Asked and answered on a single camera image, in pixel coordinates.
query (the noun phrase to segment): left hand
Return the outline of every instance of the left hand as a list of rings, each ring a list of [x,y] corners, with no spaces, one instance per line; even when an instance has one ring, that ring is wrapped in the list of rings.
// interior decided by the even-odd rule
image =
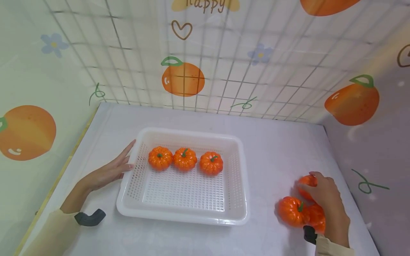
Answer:
[[[82,178],[79,183],[90,191],[94,191],[113,181],[121,179],[124,176],[123,172],[134,168],[133,164],[127,164],[130,159],[127,155],[134,144],[135,140],[133,140],[114,160],[91,172]]]

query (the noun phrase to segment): wooden edge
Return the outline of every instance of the wooden edge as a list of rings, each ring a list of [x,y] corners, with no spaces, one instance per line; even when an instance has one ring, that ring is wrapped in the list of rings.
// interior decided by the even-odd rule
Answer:
[[[54,190],[57,187],[58,183],[60,182],[61,177],[65,173],[68,164],[70,163],[71,159],[73,158],[75,152],[77,151],[78,146],[80,145],[82,139],[85,136],[85,133],[87,132],[88,128],[90,127],[90,124],[93,121],[94,116],[97,113],[97,110],[98,110],[98,107],[95,109],[94,113],[91,115],[90,119],[88,120],[84,130],[82,131],[80,137],[78,138],[78,141],[77,141],[76,145],[74,146],[73,150],[71,151],[70,156],[67,158],[66,163],[64,164],[63,168],[61,169],[60,174],[58,174],[57,179],[55,180],[55,182],[54,182],[53,186],[51,187],[50,191],[48,192],[46,198],[44,199],[43,203],[41,204],[41,207],[40,207],[39,211],[37,212],[36,216],[34,217],[33,221],[31,222],[29,228],[27,229],[26,233],[24,234],[23,238],[21,239],[20,244],[18,245],[16,251],[14,252],[14,256],[19,256],[19,254],[21,253],[21,250],[23,249],[23,246],[27,242],[27,239],[30,236],[31,232],[33,231],[34,226],[36,225],[36,223],[39,220],[41,214],[43,213],[44,208],[46,207],[48,201],[51,198],[51,195],[54,193]]]

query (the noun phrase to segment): cartoon orange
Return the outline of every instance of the cartoon orange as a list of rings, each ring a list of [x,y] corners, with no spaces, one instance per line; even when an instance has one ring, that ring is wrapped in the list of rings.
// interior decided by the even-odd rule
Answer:
[[[177,61],[177,63],[167,62],[169,60]],[[198,94],[204,88],[204,74],[197,66],[183,63],[176,57],[166,57],[161,65],[169,66],[162,75],[162,85],[173,95],[190,97]]]
[[[312,16],[329,16],[357,4],[360,0],[301,0],[305,12]]]
[[[0,125],[0,151],[10,159],[34,159],[54,143],[54,119],[40,107],[18,106],[0,118]]]
[[[379,106],[379,92],[373,86],[370,75],[360,75],[349,80],[354,84],[332,94],[325,102],[325,108],[342,125],[361,125],[369,120]]]

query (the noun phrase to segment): white plastic basket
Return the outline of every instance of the white plastic basket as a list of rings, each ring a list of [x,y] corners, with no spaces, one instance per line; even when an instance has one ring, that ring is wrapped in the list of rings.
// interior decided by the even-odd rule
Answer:
[[[173,165],[157,172],[148,164],[148,153],[157,146],[172,153],[189,147],[198,163],[187,173]],[[223,171],[217,176],[205,176],[199,170],[199,159],[207,151],[223,159]],[[226,226],[243,225],[249,219],[245,154],[234,136],[145,128],[128,163],[135,164],[135,169],[124,175],[117,198],[117,209],[125,216]]]

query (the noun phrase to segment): heart drawing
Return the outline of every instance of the heart drawing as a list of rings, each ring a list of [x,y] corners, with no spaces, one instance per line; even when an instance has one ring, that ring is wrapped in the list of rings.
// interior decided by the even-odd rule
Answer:
[[[182,30],[183,30],[186,26],[189,27],[188,34],[187,34],[185,37],[182,37],[182,36],[179,35],[179,33],[182,32]],[[185,24],[181,27],[178,21],[173,20],[173,21],[171,22],[171,27],[172,27],[172,31],[174,31],[174,34],[175,34],[179,39],[181,39],[181,40],[186,40],[186,39],[190,36],[190,34],[192,33],[192,24],[191,24],[191,23],[185,23]]]
[[[408,48],[408,47],[410,47],[410,44],[404,46],[404,47],[400,50],[399,54],[397,55],[397,64],[398,64],[398,66],[401,67],[401,68],[410,67],[410,48],[407,49],[408,53],[407,53],[407,54],[403,54],[403,56],[402,56],[402,53],[403,53],[404,50],[406,50],[406,48]]]

